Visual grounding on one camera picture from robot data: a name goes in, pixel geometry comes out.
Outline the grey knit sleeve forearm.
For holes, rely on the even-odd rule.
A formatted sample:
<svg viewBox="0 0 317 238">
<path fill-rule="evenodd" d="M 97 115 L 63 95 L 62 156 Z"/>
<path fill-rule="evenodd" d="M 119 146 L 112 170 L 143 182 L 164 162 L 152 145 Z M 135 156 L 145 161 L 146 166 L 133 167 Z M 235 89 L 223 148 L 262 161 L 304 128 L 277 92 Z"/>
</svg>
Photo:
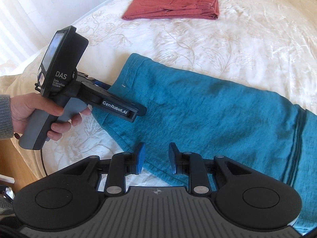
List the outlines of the grey knit sleeve forearm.
<svg viewBox="0 0 317 238">
<path fill-rule="evenodd" d="M 0 139 L 6 140 L 13 137 L 13 123 L 10 110 L 10 96 L 0 97 Z"/>
</svg>

